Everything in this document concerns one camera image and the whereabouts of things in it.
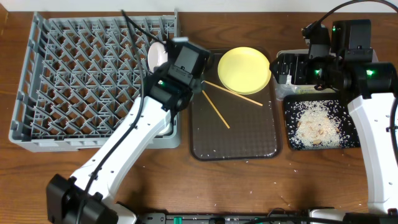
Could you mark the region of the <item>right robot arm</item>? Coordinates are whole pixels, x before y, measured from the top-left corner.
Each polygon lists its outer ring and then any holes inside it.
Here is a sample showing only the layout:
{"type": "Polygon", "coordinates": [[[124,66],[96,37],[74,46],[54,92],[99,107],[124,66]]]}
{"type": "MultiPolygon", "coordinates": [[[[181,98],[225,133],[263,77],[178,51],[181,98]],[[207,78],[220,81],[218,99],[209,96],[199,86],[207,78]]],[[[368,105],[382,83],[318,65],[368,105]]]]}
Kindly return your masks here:
{"type": "Polygon", "coordinates": [[[336,90],[353,119],[368,180],[368,212],[314,208],[302,223],[397,222],[397,70],[371,47],[371,21],[315,22],[302,31],[307,51],[286,50],[270,70],[278,84],[336,90]]]}

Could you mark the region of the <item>white pink bowl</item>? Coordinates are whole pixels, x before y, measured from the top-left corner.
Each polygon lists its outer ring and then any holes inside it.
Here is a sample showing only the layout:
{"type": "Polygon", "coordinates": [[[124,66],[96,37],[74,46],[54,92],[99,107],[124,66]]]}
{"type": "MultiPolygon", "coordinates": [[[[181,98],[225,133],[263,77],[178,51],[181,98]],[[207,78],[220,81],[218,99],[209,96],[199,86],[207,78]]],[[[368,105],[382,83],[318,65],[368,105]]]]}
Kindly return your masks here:
{"type": "Polygon", "coordinates": [[[149,70],[154,72],[155,67],[161,66],[163,63],[168,61],[168,53],[165,45],[160,42],[154,42],[147,53],[147,62],[149,70]]]}

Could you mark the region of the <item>white paper cup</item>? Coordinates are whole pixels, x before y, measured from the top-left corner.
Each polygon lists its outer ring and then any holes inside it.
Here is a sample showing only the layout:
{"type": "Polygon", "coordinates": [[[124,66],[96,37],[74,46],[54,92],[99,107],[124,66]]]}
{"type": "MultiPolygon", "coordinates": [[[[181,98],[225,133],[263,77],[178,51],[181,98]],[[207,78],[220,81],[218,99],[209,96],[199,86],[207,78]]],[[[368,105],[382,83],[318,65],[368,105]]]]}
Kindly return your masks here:
{"type": "Polygon", "coordinates": [[[174,130],[174,126],[173,126],[173,124],[172,123],[169,123],[168,125],[166,125],[166,127],[163,129],[163,130],[161,130],[160,132],[159,132],[159,136],[168,136],[168,135],[170,135],[170,134],[172,134],[173,133],[173,130],[174,130]]]}

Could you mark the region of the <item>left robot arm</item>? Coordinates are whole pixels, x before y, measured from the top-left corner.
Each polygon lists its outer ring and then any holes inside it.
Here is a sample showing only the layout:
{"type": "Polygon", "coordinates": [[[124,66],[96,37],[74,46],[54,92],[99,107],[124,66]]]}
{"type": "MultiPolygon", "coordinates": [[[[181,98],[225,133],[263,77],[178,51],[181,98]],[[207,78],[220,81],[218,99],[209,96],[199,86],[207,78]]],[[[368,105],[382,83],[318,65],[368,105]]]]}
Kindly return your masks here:
{"type": "Polygon", "coordinates": [[[166,42],[167,61],[143,81],[142,93],[105,144],[68,179],[56,174],[46,188],[50,223],[136,223],[115,196],[149,143],[200,91],[212,53],[181,38],[166,42]]]}

